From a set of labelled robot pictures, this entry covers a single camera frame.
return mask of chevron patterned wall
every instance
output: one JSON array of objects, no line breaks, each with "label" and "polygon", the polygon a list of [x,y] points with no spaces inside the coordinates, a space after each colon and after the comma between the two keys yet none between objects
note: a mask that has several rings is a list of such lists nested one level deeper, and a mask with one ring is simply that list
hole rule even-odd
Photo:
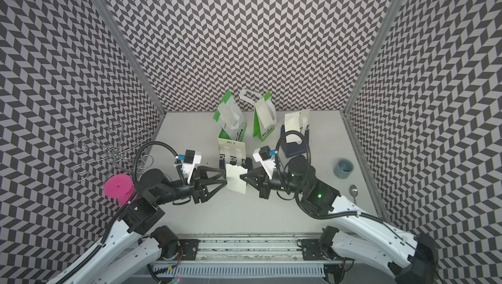
[{"label": "chevron patterned wall", "polygon": [[102,154],[77,155],[73,142],[110,143],[104,127],[122,120],[134,146],[161,115],[89,0],[0,0],[0,20],[0,282],[34,283],[82,254],[117,209],[105,162],[68,178]]},{"label": "chevron patterned wall", "polygon": [[343,108],[390,1],[105,0],[166,110],[191,112],[242,88]]},{"label": "chevron patterned wall", "polygon": [[351,120],[446,283],[502,283],[502,0],[406,0]]}]

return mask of bag handle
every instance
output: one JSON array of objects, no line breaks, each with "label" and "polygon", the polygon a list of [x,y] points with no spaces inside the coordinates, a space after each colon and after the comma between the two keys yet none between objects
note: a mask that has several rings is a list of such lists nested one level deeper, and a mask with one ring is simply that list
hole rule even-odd
[{"label": "bag handle", "polygon": [[231,129],[237,128],[237,125],[239,124],[239,114],[230,111],[229,106],[226,105],[226,103],[220,103],[218,105],[218,111],[220,112],[222,120],[230,126]]},{"label": "bag handle", "polygon": [[247,93],[251,93],[251,94],[254,94],[256,97],[258,97],[258,99],[261,98],[261,94],[256,92],[256,91],[252,91],[252,90],[247,90],[247,89],[241,89],[241,91],[239,92],[239,99],[242,100],[242,101],[246,101],[246,102],[249,102],[251,103],[252,105],[254,105],[256,103],[256,101],[254,101],[253,99],[249,98],[246,96]]},{"label": "bag handle", "polygon": [[272,98],[267,101],[258,100],[255,105],[256,113],[258,114],[258,119],[264,127],[268,127],[273,124],[276,119],[276,109],[271,101]]}]

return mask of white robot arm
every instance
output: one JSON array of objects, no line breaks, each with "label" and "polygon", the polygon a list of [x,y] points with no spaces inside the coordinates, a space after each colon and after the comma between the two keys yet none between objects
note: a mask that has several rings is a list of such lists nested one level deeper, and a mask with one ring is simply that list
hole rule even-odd
[{"label": "white robot arm", "polygon": [[[415,236],[385,223],[355,205],[339,191],[315,177],[315,169],[306,164],[303,156],[289,162],[288,176],[280,180],[276,162],[277,152],[268,146],[255,150],[253,157],[260,168],[241,175],[260,192],[260,198],[268,199],[270,190],[291,192],[302,190],[302,199],[297,203],[313,218],[330,219],[329,223],[344,227],[357,235],[349,235],[328,226],[319,240],[321,252],[328,259],[346,257],[364,262],[392,276],[397,283],[432,283],[436,273],[437,250],[435,241],[426,234]],[[301,174],[310,167],[300,185]]]},{"label": "white robot arm", "polygon": [[[397,284],[432,284],[437,266],[435,241],[428,235],[415,236],[410,232],[388,225],[352,203],[333,187],[315,178],[312,168],[308,183],[303,186],[296,173],[295,180],[279,179],[272,157],[276,154],[268,146],[257,149],[254,159],[262,165],[241,178],[260,192],[260,198],[268,199],[270,190],[295,191],[295,199],[304,212],[317,219],[329,219],[329,223],[344,227],[357,235],[349,235],[338,228],[327,226],[320,237],[319,251],[326,259],[346,257],[378,268],[392,276]],[[206,167],[195,168],[200,153],[187,150],[185,156],[176,156],[177,162],[186,164],[182,174],[189,181],[180,179],[169,182],[160,170],[150,170],[135,184],[139,196],[123,207],[113,222],[105,240],[98,240],[84,255],[65,271],[51,279],[49,284],[119,284],[140,268],[160,257],[176,258],[180,254],[177,236],[167,227],[157,228],[139,247],[121,259],[118,255],[145,235],[164,215],[158,204],[191,197],[195,203],[208,201],[219,191],[226,180],[208,176],[207,172],[224,170]],[[207,185],[219,184],[213,191]],[[298,200],[298,191],[302,199]]]}]

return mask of metal spoon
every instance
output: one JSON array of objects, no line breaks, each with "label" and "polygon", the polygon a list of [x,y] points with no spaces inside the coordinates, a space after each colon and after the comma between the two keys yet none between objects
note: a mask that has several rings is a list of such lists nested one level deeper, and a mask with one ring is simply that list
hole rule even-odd
[{"label": "metal spoon", "polygon": [[352,184],[352,185],[348,188],[348,192],[349,192],[349,193],[350,193],[350,195],[354,198],[354,204],[357,204],[357,203],[355,202],[355,197],[357,196],[357,193],[359,192],[359,191],[357,190],[357,187],[356,187],[354,184]]}]

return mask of black cable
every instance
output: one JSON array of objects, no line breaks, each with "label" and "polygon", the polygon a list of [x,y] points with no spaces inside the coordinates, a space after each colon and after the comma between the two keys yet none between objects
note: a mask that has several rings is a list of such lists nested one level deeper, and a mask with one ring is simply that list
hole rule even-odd
[{"label": "black cable", "polygon": [[354,266],[354,260],[352,260],[352,264],[350,265],[350,267],[348,267],[348,269],[347,269],[347,270],[345,270],[345,272],[350,271],[350,269],[352,269],[352,267],[353,267],[353,266]]},{"label": "black cable", "polygon": [[[305,144],[305,148],[306,148],[306,151],[307,151],[306,152],[306,156],[307,156],[306,157],[306,159],[307,159],[307,163],[306,163],[307,165],[306,165],[306,167],[307,167],[307,170],[305,171],[305,174],[304,174],[301,182],[299,183],[298,187],[295,190],[295,201],[296,201],[296,204],[298,205],[298,207],[300,207],[300,209],[302,209],[303,212],[305,212],[311,218],[318,219],[318,220],[328,220],[328,219],[340,218],[340,217],[343,217],[343,216],[354,216],[354,215],[360,216],[360,217],[363,217],[363,218],[367,218],[367,219],[370,219],[370,220],[373,220],[375,222],[378,222],[380,224],[385,225],[386,228],[388,228],[396,237],[398,237],[401,241],[404,241],[403,238],[400,237],[396,232],[394,232],[387,224],[385,224],[385,222],[381,218],[378,218],[378,217],[375,217],[373,215],[370,215],[369,213],[358,212],[358,211],[342,211],[342,212],[336,212],[336,213],[331,213],[331,214],[327,214],[327,215],[318,215],[318,214],[315,214],[315,213],[311,213],[309,211],[309,209],[307,209],[306,207],[304,207],[304,205],[301,204],[301,202],[300,202],[299,194],[300,194],[300,191],[303,189],[303,186],[305,185],[305,182],[307,181],[308,173],[310,171],[310,162],[311,162],[310,147],[309,147],[308,142],[305,141],[305,137],[300,132],[298,132],[296,130],[290,130],[290,131],[287,131],[286,133],[282,134],[281,137],[279,138],[279,140],[277,141],[277,144],[276,144],[276,154],[275,154],[275,157],[276,157],[276,168],[279,165],[279,162],[278,162],[278,160],[279,160],[279,148],[280,148],[281,142],[285,139],[285,137],[287,135],[297,135],[298,137],[300,137],[300,139],[302,140],[302,143]],[[283,184],[283,179],[280,177],[280,175],[281,174],[279,172],[279,179],[281,180],[281,184]],[[441,276],[439,275],[439,273],[437,272],[436,267],[433,266],[431,263],[427,262],[427,257],[425,257],[421,252],[419,252],[415,247],[411,246],[409,243],[407,243],[407,242],[405,242],[405,243],[408,246],[410,246],[413,250],[415,250],[415,252],[418,252],[420,255],[422,255],[422,257],[424,258],[424,261],[430,265],[430,267],[434,270],[434,272],[438,276],[438,278],[441,281],[441,283],[444,284],[444,281],[441,278]]]},{"label": "black cable", "polygon": [[154,270],[152,269],[152,266],[150,264],[147,264],[147,270],[148,270],[148,273],[150,273],[150,275],[152,276],[152,278],[154,279],[155,282],[157,282],[158,284],[164,284],[164,282],[162,282],[156,275],[155,275],[155,272]]},{"label": "black cable", "polygon": [[291,160],[289,160],[286,165],[283,165],[282,164],[282,160],[280,157],[277,157],[277,159],[279,160],[279,165],[282,167],[282,169],[284,170],[284,173],[286,173],[286,168],[288,167],[289,165],[289,162],[291,162]]},{"label": "black cable", "polygon": [[424,259],[423,261],[424,261],[425,263],[427,263],[427,264],[428,264],[428,265],[429,265],[429,266],[430,266],[430,267],[434,270],[434,272],[435,272],[435,273],[436,273],[436,275],[438,276],[438,278],[439,278],[439,280],[441,281],[441,283],[442,283],[442,284],[444,284],[443,278],[442,278],[442,277],[441,277],[441,275],[439,275],[439,273],[437,272],[436,267],[435,267],[434,265],[432,265],[432,263],[430,263],[430,262],[428,261],[427,257],[426,257],[423,253],[421,253],[419,250],[417,250],[417,248],[415,248],[415,247],[411,246],[411,245],[410,245],[407,241],[405,241],[402,237],[400,237],[400,236],[399,236],[399,235],[398,235],[398,234],[397,234],[394,230],[392,230],[392,228],[391,228],[389,225],[387,225],[385,222],[384,222],[384,223],[382,223],[382,224],[383,224],[386,228],[388,228],[388,229],[389,229],[389,231],[391,231],[391,232],[392,232],[392,233],[393,233],[393,234],[394,234],[394,235],[395,235],[398,239],[400,239],[401,241],[403,241],[404,243],[406,243],[406,245],[410,246],[413,250],[415,250],[415,252],[418,252],[418,253],[422,256],[422,258]]},{"label": "black cable", "polygon": [[181,206],[181,205],[184,205],[186,203],[189,203],[190,201],[192,201],[191,197],[188,197],[188,200],[182,201],[182,202],[175,202],[175,201],[173,201],[173,206]]},{"label": "black cable", "polygon": [[101,241],[99,242],[99,244],[97,245],[96,248],[94,248],[91,253],[89,254],[89,256],[85,257],[85,259],[80,262],[75,268],[73,268],[70,272],[68,272],[65,276],[63,276],[59,281],[57,281],[56,284],[62,284],[62,283],[65,283],[70,277],[72,277],[73,275],[75,275],[75,273],[77,273],[81,268],[83,268],[87,262],[89,262],[92,257],[94,257],[97,252],[99,250],[101,250],[101,248],[104,247],[105,243],[106,243],[106,239],[108,238],[108,235],[110,234],[110,231],[111,231],[111,227],[113,226],[113,224],[115,223],[115,221],[117,220],[118,216],[120,215],[120,213],[122,211],[125,210],[125,208],[127,208],[127,206],[129,205],[129,202],[132,201],[134,198],[136,197],[136,192],[133,193],[130,197],[129,197],[129,200],[128,202],[123,205],[117,212],[116,214],[111,218],[110,222],[105,226],[105,229],[104,229],[104,234],[103,236],[101,237]]},{"label": "black cable", "polygon": [[345,278],[345,258],[343,259],[343,264],[340,267],[342,268],[342,275],[340,276],[338,283],[341,283]]},{"label": "black cable", "polygon": [[178,266],[180,265],[180,262],[181,262],[181,258],[182,258],[182,254],[180,253],[180,251],[178,250],[178,257],[176,258],[177,259],[177,262],[176,262],[176,265],[173,266],[170,265],[168,266],[167,268],[161,268],[161,269],[158,269],[157,271],[154,272],[155,275],[157,274],[161,274],[161,273],[164,273],[165,271],[169,271],[169,270],[172,270],[172,269],[175,269],[178,268]]},{"label": "black cable", "polygon": [[[300,139],[302,140],[302,143],[305,144],[305,148],[307,149],[307,152],[306,152],[307,169],[306,169],[305,174],[303,176],[304,177],[303,180],[305,180],[308,177],[308,173],[310,172],[310,161],[311,161],[310,146],[309,146],[309,143],[307,143],[305,141],[305,138],[303,137],[302,133],[300,133],[299,131],[289,130],[279,137],[279,140],[277,141],[277,144],[276,144],[276,154],[274,155],[275,162],[276,162],[276,168],[279,169],[279,149],[281,147],[281,143],[286,139],[286,136],[288,136],[288,135],[297,135],[298,137],[300,137]],[[289,195],[291,193],[291,190],[289,189],[289,186],[286,186],[286,182],[283,179],[281,172],[278,172],[278,173],[279,173],[279,180],[281,181],[281,185],[282,185],[282,187],[284,187],[286,194]]]},{"label": "black cable", "polygon": [[282,199],[282,200],[293,200],[293,199],[295,199],[295,196],[293,196],[292,198],[289,198],[289,199],[282,197],[282,196],[279,194],[279,191],[278,191],[278,190],[276,190],[276,194],[277,194],[277,196],[278,196],[280,199]]},{"label": "black cable", "polygon": [[178,172],[180,179],[185,183],[185,185],[188,185],[187,181],[185,180],[185,177],[183,176],[183,172],[181,171],[181,161],[179,160],[178,154],[176,153],[176,151],[167,143],[157,142],[157,141],[145,143],[144,145],[142,145],[139,148],[138,152],[136,153],[136,156],[134,157],[134,162],[133,162],[133,169],[131,172],[132,173],[131,178],[133,179],[133,184],[136,184],[138,182],[138,166],[140,165],[140,159],[141,159],[143,151],[145,149],[147,149],[148,146],[152,146],[154,144],[157,144],[159,146],[166,148],[176,157],[176,160],[175,160],[176,171]]}]

